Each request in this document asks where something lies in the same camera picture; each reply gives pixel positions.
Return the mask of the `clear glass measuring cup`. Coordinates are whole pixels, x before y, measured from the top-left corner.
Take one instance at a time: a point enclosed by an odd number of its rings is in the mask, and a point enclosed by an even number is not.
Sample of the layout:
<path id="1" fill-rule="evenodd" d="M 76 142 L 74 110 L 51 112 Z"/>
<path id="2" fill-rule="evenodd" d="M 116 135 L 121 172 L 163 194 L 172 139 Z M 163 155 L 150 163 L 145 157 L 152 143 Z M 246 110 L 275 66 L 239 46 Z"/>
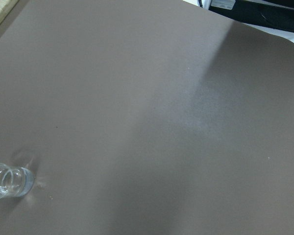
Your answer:
<path id="1" fill-rule="evenodd" d="M 35 176 L 29 169 L 0 163 L 0 199 L 25 196 L 34 181 Z"/>

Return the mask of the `black equipment beyond table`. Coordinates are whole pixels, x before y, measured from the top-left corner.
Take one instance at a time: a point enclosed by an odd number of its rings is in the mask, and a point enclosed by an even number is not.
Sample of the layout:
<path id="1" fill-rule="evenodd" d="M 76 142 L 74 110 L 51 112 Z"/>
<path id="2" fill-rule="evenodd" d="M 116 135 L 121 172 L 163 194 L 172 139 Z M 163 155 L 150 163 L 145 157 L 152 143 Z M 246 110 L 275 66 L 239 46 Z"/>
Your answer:
<path id="1" fill-rule="evenodd" d="M 294 33 L 294 0 L 212 0 L 208 10 L 241 23 Z"/>

